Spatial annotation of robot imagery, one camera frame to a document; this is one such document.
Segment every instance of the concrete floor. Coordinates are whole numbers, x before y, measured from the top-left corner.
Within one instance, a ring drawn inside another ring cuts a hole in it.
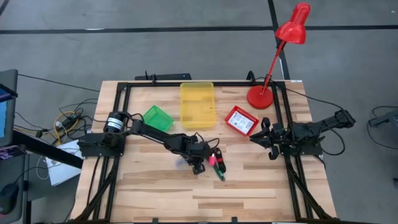
[[[298,2],[275,1],[279,24]],[[309,26],[398,23],[394,0],[308,2]],[[231,25],[272,25],[267,1],[11,0],[0,17],[1,30]],[[398,105],[397,38],[398,30],[308,31],[305,45],[285,48],[291,79],[303,80],[308,95],[341,105],[357,120],[353,128],[339,131],[346,152],[325,156],[333,201],[343,220],[398,220],[398,190],[392,184],[392,178],[398,177],[398,151],[374,144],[366,132],[373,107]],[[260,76],[275,52],[273,31],[18,34],[0,35],[0,46],[0,70],[16,68],[22,74],[95,89],[103,80],[132,80],[145,70],[190,72],[194,79],[242,79],[249,70]],[[277,67],[274,79],[280,78]],[[45,127],[52,125],[59,106],[98,96],[24,77],[19,78],[18,93],[17,111]],[[336,110],[309,103],[315,121]],[[86,114],[94,113],[94,106],[85,108]],[[27,126],[19,118],[16,123]],[[378,141],[398,147],[392,135],[396,131],[389,126],[371,131]],[[323,147],[338,151],[341,145],[335,140],[328,135]],[[66,184],[62,194],[34,201],[33,222],[63,221],[76,188],[76,182]]]

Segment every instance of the green box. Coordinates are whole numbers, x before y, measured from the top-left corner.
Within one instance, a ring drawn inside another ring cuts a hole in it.
[[[166,132],[173,125],[174,119],[154,105],[144,114],[144,121],[149,126]]]

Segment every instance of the red box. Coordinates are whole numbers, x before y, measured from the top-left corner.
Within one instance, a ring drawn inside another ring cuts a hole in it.
[[[229,127],[235,129],[235,131],[244,136],[249,136],[254,128],[256,128],[259,120],[242,108],[235,106],[225,118],[225,122]]]

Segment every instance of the yellow container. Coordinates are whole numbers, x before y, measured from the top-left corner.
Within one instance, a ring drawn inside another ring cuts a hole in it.
[[[216,106],[212,82],[180,85],[180,115],[184,128],[209,128],[216,124]]]

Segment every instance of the wooden table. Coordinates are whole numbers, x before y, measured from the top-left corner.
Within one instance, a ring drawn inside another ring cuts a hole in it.
[[[106,120],[112,111],[116,85],[116,81],[103,82],[95,119]],[[302,82],[286,81],[286,87],[305,93]],[[240,135],[224,122],[235,105],[260,120],[268,117],[271,123],[277,122],[274,106],[256,110],[248,105],[248,90],[249,87],[246,86],[215,87],[216,126],[198,130],[207,140],[220,138],[219,147],[227,166],[225,182],[220,181],[208,164],[205,173],[193,175],[189,166],[177,168],[178,156],[166,151],[160,144],[140,136],[129,136],[119,166],[111,221],[151,222],[152,218],[159,218],[160,222],[230,222],[231,217],[253,222],[294,221],[283,158],[280,156],[270,161],[268,149],[251,143],[249,138]],[[307,99],[289,91],[288,96],[294,121],[311,121]],[[285,116],[281,94],[279,97]],[[157,105],[175,120],[170,133],[194,134],[195,131],[182,128],[179,98],[179,87],[133,87],[128,112],[144,114],[152,105]],[[103,125],[94,122],[93,131],[102,132]],[[313,156],[302,156],[302,160],[309,191],[325,211],[335,217],[323,164]],[[95,161],[96,158],[84,161],[71,218],[77,217],[86,207]],[[101,164],[100,161],[91,196],[98,188]],[[299,189],[297,192],[304,217],[302,194]],[[107,193],[103,198],[105,200],[102,201],[100,218],[104,217]]]

